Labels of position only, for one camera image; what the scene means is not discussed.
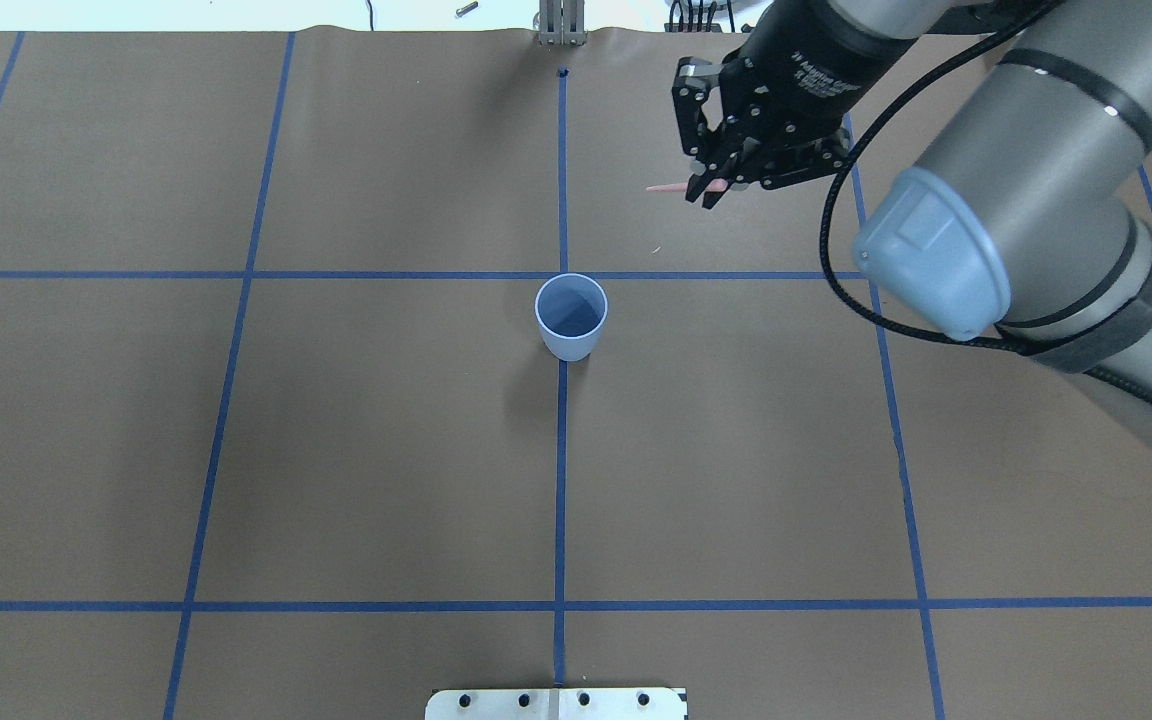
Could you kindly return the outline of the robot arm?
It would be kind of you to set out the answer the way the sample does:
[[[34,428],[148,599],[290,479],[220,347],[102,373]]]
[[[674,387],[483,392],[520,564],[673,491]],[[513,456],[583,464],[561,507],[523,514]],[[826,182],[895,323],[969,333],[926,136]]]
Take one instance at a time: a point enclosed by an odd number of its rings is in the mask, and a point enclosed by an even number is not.
[[[838,192],[897,111],[993,50],[854,240],[925,325],[893,323],[838,283]],[[721,61],[681,58],[669,96],[685,200],[832,179],[818,253],[838,300],[1046,366],[1152,448],[1152,228],[1115,194],[1152,152],[1152,1],[773,1]]]

